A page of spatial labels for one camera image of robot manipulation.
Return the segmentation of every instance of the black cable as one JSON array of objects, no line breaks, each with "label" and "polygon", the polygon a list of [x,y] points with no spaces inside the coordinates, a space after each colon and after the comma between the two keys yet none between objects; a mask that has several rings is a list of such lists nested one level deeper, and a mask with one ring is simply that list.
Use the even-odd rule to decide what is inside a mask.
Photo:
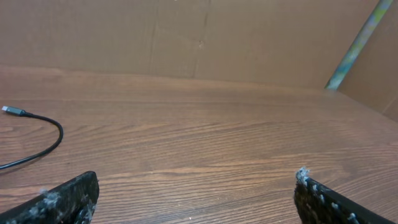
[{"label": "black cable", "polygon": [[62,138],[63,138],[63,128],[62,128],[60,123],[54,121],[53,119],[46,118],[44,116],[39,116],[39,115],[32,114],[32,113],[28,113],[28,112],[26,112],[24,110],[21,110],[19,108],[13,108],[13,107],[10,107],[10,106],[3,106],[2,110],[4,110],[6,113],[13,114],[13,115],[16,115],[16,116],[24,116],[24,117],[27,117],[27,118],[41,119],[43,121],[47,121],[49,123],[52,123],[58,128],[58,130],[60,131],[60,135],[59,135],[57,141],[54,144],[52,144],[52,146],[47,148],[46,150],[44,150],[42,152],[39,152],[37,154],[34,154],[32,156],[26,157],[24,159],[20,159],[20,160],[15,161],[15,162],[10,162],[8,164],[0,165],[0,170],[7,169],[7,168],[10,168],[10,167],[19,165],[19,164],[23,164],[25,162],[31,161],[32,159],[36,159],[38,157],[47,155],[48,153],[52,152],[61,143]]}]

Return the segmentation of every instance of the cardboard wall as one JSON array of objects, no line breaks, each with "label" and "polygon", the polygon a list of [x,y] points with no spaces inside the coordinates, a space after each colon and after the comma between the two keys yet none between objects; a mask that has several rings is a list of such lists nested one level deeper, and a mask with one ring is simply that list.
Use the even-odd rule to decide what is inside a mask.
[{"label": "cardboard wall", "polygon": [[398,2],[386,15],[343,80],[339,91],[398,121]]},{"label": "cardboard wall", "polygon": [[377,0],[3,0],[0,64],[323,88]]}]

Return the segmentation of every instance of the table surface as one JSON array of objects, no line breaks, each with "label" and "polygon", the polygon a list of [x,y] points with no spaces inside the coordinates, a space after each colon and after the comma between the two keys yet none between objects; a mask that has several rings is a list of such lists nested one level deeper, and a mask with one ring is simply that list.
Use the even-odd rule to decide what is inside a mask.
[{"label": "table surface", "polygon": [[[0,66],[0,103],[59,121],[0,172],[0,212],[93,170],[93,223],[300,223],[294,172],[398,222],[398,124],[326,90]],[[0,114],[0,164],[58,136]]]}]

